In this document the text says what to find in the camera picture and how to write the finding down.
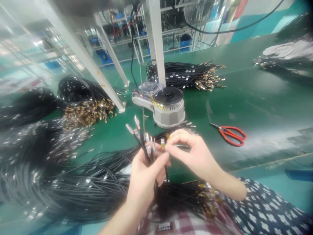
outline finger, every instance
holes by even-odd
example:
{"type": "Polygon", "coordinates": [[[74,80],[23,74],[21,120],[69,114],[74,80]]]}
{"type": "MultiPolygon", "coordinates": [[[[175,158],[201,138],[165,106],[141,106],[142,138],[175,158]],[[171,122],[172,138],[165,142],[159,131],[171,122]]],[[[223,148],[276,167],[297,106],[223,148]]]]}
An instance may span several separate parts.
{"type": "Polygon", "coordinates": [[[163,152],[161,145],[159,145],[158,143],[156,143],[156,151],[157,152],[163,152]]]}
{"type": "Polygon", "coordinates": [[[132,161],[132,168],[138,169],[142,164],[145,164],[145,155],[141,148],[132,161]]]}
{"type": "Polygon", "coordinates": [[[179,135],[179,134],[189,135],[190,133],[184,129],[178,129],[178,130],[174,131],[172,134],[170,134],[170,138],[173,138],[174,136],[179,135]]]}
{"type": "Polygon", "coordinates": [[[187,153],[173,145],[165,145],[165,151],[167,151],[173,157],[181,160],[186,165],[188,161],[191,159],[190,153],[187,153]]]}
{"type": "Polygon", "coordinates": [[[171,138],[166,145],[185,144],[192,148],[197,143],[197,136],[190,134],[178,134],[171,138]]]}
{"type": "MultiPolygon", "coordinates": [[[[163,153],[164,153],[164,151],[163,151],[163,150],[162,150],[162,151],[157,151],[157,152],[156,152],[156,157],[161,156],[163,153]]],[[[170,160],[168,160],[168,161],[167,161],[166,166],[172,166],[172,164],[171,164],[171,161],[170,161],[170,160]]]]}
{"type": "Polygon", "coordinates": [[[162,185],[162,182],[164,181],[164,175],[166,175],[165,168],[162,168],[161,171],[156,176],[156,181],[158,183],[158,187],[160,187],[160,185],[162,185]]]}
{"type": "Polygon", "coordinates": [[[167,161],[169,160],[170,155],[165,152],[161,156],[159,156],[155,162],[148,168],[153,178],[156,178],[161,169],[165,166],[167,161]]]}
{"type": "Polygon", "coordinates": [[[166,173],[164,171],[164,173],[160,176],[159,181],[157,182],[157,186],[160,187],[164,183],[165,179],[166,179],[166,173]]]}
{"type": "Polygon", "coordinates": [[[172,166],[170,159],[167,161],[166,166],[172,166]]]}

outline plaid shirt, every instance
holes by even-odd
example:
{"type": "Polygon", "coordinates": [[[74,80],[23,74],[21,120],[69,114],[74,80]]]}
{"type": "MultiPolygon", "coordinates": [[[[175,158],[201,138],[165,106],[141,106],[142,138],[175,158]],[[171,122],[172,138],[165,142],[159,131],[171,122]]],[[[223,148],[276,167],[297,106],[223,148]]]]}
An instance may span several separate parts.
{"type": "Polygon", "coordinates": [[[173,222],[174,232],[159,232],[156,233],[158,224],[150,222],[147,216],[140,225],[137,235],[243,235],[233,220],[232,213],[228,204],[223,201],[210,202],[215,207],[215,216],[213,218],[204,217],[200,219],[194,214],[187,211],[176,211],[167,222],[173,222]]]}

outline label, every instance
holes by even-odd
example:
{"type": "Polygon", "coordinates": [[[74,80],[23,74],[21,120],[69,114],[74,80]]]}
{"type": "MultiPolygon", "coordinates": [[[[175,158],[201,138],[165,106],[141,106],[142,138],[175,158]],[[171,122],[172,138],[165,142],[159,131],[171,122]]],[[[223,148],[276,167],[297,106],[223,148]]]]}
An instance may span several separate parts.
{"type": "Polygon", "coordinates": [[[156,225],[155,235],[174,234],[174,223],[166,222],[156,225]]]}

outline red wire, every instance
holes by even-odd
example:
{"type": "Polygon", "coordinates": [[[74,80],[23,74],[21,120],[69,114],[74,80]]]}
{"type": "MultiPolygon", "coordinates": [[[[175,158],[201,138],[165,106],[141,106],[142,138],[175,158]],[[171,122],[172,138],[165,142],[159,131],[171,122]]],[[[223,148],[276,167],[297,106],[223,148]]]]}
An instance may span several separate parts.
{"type": "MultiPolygon", "coordinates": [[[[138,10],[137,10],[137,13],[136,13],[136,19],[137,19],[137,16],[138,16],[138,12],[141,8],[141,5],[138,7],[138,10]]],[[[122,29],[120,29],[119,31],[117,31],[115,33],[115,30],[114,30],[114,26],[113,26],[113,32],[114,32],[114,38],[115,38],[115,35],[118,35],[121,31],[123,31],[124,29],[126,29],[127,27],[131,26],[135,21],[133,20],[132,22],[130,22],[129,24],[125,25],[122,29]]]]}
{"type": "Polygon", "coordinates": [[[111,12],[110,8],[109,8],[109,11],[110,11],[110,18],[111,18],[111,23],[112,23],[112,27],[113,27],[113,34],[114,34],[114,40],[115,40],[115,27],[113,25],[112,12],[111,12]]]}

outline red scissors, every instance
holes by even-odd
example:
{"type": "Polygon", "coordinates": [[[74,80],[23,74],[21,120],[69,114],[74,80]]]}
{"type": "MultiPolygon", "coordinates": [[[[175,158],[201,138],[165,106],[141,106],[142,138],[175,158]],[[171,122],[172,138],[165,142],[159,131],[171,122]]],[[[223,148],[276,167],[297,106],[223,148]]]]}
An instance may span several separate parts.
{"type": "Polygon", "coordinates": [[[221,135],[223,136],[223,138],[228,142],[230,143],[231,145],[234,145],[234,146],[237,146],[237,147],[240,147],[240,146],[243,146],[245,143],[244,143],[244,140],[247,138],[247,135],[242,131],[240,130],[239,128],[237,127],[227,127],[227,126],[218,126],[218,125],[215,125],[213,123],[211,123],[211,125],[215,126],[216,128],[219,129],[219,132],[221,133],[221,135]],[[236,130],[238,131],[242,136],[239,136],[237,134],[235,134],[234,132],[230,131],[229,129],[233,129],[233,130],[236,130]],[[230,141],[227,136],[230,136],[236,140],[239,141],[240,144],[237,144],[237,143],[234,143],[232,141],[230,141]]]}

